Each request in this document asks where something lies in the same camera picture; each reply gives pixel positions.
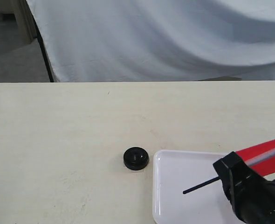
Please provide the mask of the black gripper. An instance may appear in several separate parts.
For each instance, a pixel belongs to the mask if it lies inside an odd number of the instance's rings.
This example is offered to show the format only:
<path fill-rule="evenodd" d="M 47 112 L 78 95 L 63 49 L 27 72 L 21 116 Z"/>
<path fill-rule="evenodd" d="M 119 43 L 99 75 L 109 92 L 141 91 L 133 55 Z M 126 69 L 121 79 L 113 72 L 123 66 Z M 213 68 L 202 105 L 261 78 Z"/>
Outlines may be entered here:
<path fill-rule="evenodd" d="M 213 168 L 238 219 L 246 224 L 275 224 L 275 179 L 249 187 L 261 183 L 263 177 L 236 152 L 217 160 Z"/>

